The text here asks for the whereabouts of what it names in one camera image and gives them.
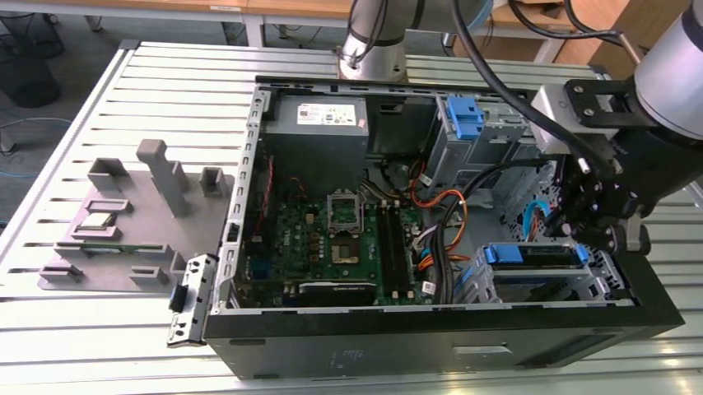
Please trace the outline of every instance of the floor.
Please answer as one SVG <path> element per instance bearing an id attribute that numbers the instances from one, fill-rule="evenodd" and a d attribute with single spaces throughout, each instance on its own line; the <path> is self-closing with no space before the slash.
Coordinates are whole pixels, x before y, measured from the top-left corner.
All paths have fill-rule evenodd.
<path id="1" fill-rule="evenodd" d="M 164 21 L 130 18 L 103 18 L 103 31 L 91 32 L 82 16 L 59 16 L 56 29 L 66 45 L 66 52 L 48 59 L 54 76 L 62 85 L 60 99 L 40 109 L 22 109 L 0 94 L 0 125 L 26 118 L 74 119 L 92 87 L 124 39 L 190 44 L 246 45 L 240 24 L 204 21 Z M 290 31 L 289 39 L 279 39 L 275 26 L 267 27 L 267 44 L 271 47 L 333 49 L 345 41 L 346 30 L 338 28 L 301 27 Z M 407 52 L 446 56 L 439 33 L 409 32 Z M 3 135 L 16 143 L 12 155 L 0 156 L 0 172 L 39 174 L 67 126 L 60 121 L 34 121 L 3 128 Z M 0 232 L 32 186 L 32 178 L 0 175 Z"/>

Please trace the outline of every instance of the motherboard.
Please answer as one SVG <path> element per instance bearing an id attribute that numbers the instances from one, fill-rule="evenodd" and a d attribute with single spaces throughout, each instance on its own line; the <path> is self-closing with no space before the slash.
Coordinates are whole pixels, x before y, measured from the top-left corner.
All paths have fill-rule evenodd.
<path id="1" fill-rule="evenodd" d="M 240 300 L 259 308 L 430 303 L 407 249 L 421 227 L 421 211 L 391 202 L 281 204 L 272 249 L 264 249 L 272 252 L 247 256 Z"/>

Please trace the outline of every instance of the power supply label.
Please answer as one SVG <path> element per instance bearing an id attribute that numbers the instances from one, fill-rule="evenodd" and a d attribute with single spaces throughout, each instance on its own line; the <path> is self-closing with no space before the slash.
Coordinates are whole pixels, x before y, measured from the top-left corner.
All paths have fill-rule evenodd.
<path id="1" fill-rule="evenodd" d="M 298 124 L 357 126 L 357 111 L 354 105 L 303 103 L 298 106 Z"/>

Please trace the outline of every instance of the aluminum profile table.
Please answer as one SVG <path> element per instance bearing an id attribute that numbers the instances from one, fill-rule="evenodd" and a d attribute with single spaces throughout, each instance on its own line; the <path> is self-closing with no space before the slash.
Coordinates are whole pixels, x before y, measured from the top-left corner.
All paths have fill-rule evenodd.
<path id="1" fill-rule="evenodd" d="M 627 342 L 562 369 L 240 382 L 208 347 L 166 348 L 171 312 L 162 295 L 46 291 L 38 270 L 52 256 L 99 156 L 135 157 L 163 139 L 186 171 L 236 174 L 258 74 L 335 77 L 322 51 L 142 43 L 120 49 L 0 238 L 0 393 L 703 393 L 703 211 L 701 194 L 666 198 L 646 222 L 650 260 L 687 324 Z M 597 77 L 585 67 L 494 62 L 513 87 Z M 482 86 L 471 63 L 410 56 L 411 82 Z"/>

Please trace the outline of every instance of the metal bracket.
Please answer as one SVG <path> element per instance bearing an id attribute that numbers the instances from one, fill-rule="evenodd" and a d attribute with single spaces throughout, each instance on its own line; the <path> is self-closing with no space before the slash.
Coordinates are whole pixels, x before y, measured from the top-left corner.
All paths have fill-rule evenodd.
<path id="1" fill-rule="evenodd" d="M 170 307 L 174 310 L 174 319 L 166 342 L 170 348 L 206 345 L 203 331 L 218 261 L 218 257 L 211 254 L 200 255 L 188 261 L 184 280 L 171 295 Z"/>

